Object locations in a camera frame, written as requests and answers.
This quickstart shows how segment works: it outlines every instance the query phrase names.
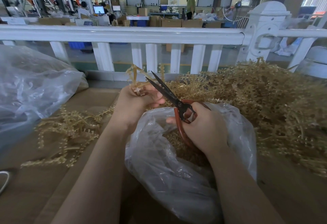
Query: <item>clear plastic bag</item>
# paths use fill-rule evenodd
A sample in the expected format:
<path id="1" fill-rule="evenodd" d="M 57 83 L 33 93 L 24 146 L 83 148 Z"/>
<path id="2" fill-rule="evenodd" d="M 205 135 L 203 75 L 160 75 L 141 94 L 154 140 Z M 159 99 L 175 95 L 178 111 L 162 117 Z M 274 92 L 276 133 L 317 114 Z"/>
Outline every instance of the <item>clear plastic bag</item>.
<path id="1" fill-rule="evenodd" d="M 0 45 L 0 134 L 49 117 L 77 89 L 84 73 L 24 46 Z"/>
<path id="2" fill-rule="evenodd" d="M 256 179 L 256 143 L 252 124 L 229 104 L 206 103 L 226 121 L 228 144 Z M 175 116 L 171 107 L 149 110 L 141 117 L 126 146 L 125 164 L 154 199 L 178 218 L 190 223 L 217 223 L 222 218 L 213 173 L 177 158 L 162 135 L 176 127 L 166 123 Z"/>

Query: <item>white cable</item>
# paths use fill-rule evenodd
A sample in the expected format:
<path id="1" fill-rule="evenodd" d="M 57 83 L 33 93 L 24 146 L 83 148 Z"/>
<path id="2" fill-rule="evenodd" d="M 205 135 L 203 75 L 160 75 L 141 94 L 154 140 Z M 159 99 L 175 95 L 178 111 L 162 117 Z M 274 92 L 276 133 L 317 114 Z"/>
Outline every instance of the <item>white cable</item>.
<path id="1" fill-rule="evenodd" d="M 0 174 L 6 174 L 7 175 L 7 179 L 5 181 L 5 184 L 2 186 L 2 188 L 0 188 L 0 194 L 1 194 L 5 190 L 7 184 L 9 183 L 10 175 L 9 175 L 9 172 L 7 172 L 7 171 L 0 171 Z"/>

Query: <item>white railing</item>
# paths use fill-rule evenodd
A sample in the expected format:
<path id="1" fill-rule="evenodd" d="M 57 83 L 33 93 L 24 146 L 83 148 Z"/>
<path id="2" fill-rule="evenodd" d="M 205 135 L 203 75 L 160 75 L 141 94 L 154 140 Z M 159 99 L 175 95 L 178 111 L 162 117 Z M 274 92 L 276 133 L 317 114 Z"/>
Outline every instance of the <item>white railing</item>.
<path id="1" fill-rule="evenodd" d="M 17 40 L 49 41 L 55 56 L 70 63 L 64 43 L 66 41 L 92 42 L 98 69 L 114 72 L 113 54 L 109 42 L 131 43 L 131 63 L 142 67 L 141 43 L 145 43 L 148 71 L 157 72 L 157 46 L 171 43 L 170 73 L 180 72 L 181 44 L 194 44 L 190 73 L 202 70 L 206 45 L 213 45 L 208 66 L 209 72 L 218 69 L 223 45 L 241 45 L 237 62 L 267 59 L 276 37 L 303 37 L 289 67 L 304 59 L 318 37 L 327 37 L 327 30 L 310 26 L 308 29 L 280 30 L 280 24 L 289 15 L 280 2 L 266 2 L 250 12 L 245 29 L 207 28 L 151 28 L 151 27 L 94 27 L 0 25 L 0 40 L 14 45 Z"/>

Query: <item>scissors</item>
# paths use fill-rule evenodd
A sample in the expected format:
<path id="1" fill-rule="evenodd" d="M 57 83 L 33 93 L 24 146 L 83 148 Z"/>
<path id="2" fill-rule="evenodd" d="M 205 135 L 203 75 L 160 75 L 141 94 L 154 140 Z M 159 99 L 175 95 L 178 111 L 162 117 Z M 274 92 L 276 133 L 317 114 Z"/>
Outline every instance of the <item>scissors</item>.
<path id="1" fill-rule="evenodd" d="M 191 122 L 184 117 L 184 114 L 186 113 L 186 111 L 188 109 L 190 109 L 193 112 L 193 120 L 197 117 L 197 113 L 194 111 L 194 109 L 192 108 L 192 103 L 196 102 L 193 100 L 186 100 L 186 99 L 182 99 L 179 100 L 175 94 L 168 88 L 168 86 L 166 86 L 166 84 L 154 73 L 152 72 L 152 74 L 154 75 L 154 77 L 156 78 L 156 80 L 158 81 L 158 84 L 156 84 L 155 82 L 153 82 L 151 79 L 147 78 L 146 79 L 165 97 L 167 98 L 167 100 L 169 100 L 170 102 L 172 102 L 176 108 L 174 108 L 174 112 L 175 112 L 175 118 L 176 118 L 176 124 L 177 124 L 177 129 L 179 131 L 180 136 L 182 137 L 182 140 L 185 142 L 186 145 L 188 145 L 190 148 L 192 148 L 193 150 L 200 152 L 200 150 L 194 145 L 194 143 L 191 141 L 191 139 L 186 135 L 183 126 L 182 126 L 182 121 L 185 123 L 190 124 Z M 202 104 L 205 108 L 209 109 L 210 108 L 208 106 L 206 106 L 204 103 L 200 103 Z"/>

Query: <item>computer monitor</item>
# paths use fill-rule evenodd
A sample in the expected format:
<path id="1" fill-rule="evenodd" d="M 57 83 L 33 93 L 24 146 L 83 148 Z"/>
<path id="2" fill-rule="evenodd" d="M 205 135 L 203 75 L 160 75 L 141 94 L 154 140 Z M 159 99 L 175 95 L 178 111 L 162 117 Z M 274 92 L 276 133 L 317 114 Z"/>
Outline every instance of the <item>computer monitor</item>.
<path id="1" fill-rule="evenodd" d="M 119 5 L 113 5 L 112 10 L 113 11 L 120 11 L 120 6 Z"/>
<path id="2" fill-rule="evenodd" d="M 104 14 L 104 8 L 103 6 L 93 6 L 94 13 L 96 14 Z"/>

